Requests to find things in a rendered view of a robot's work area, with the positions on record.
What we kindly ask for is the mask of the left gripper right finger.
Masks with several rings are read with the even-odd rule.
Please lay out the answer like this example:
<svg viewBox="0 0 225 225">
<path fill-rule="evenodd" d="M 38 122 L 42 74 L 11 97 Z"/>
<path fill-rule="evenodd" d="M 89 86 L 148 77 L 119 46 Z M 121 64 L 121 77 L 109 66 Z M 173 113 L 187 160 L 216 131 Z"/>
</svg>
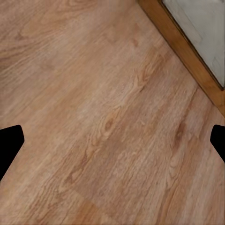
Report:
<svg viewBox="0 0 225 225">
<path fill-rule="evenodd" d="M 210 142 L 217 150 L 223 161 L 225 162 L 225 127 L 221 125 L 214 125 L 211 136 Z"/>
</svg>

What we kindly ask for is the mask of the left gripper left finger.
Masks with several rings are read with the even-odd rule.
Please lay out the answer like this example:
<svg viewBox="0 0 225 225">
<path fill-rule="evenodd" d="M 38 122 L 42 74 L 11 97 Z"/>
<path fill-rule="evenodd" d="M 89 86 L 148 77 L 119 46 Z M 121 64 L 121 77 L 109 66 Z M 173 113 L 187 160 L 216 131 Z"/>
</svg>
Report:
<svg viewBox="0 0 225 225">
<path fill-rule="evenodd" d="M 23 144 L 24 135 L 21 125 L 0 130 L 0 180 L 4 177 Z"/>
</svg>

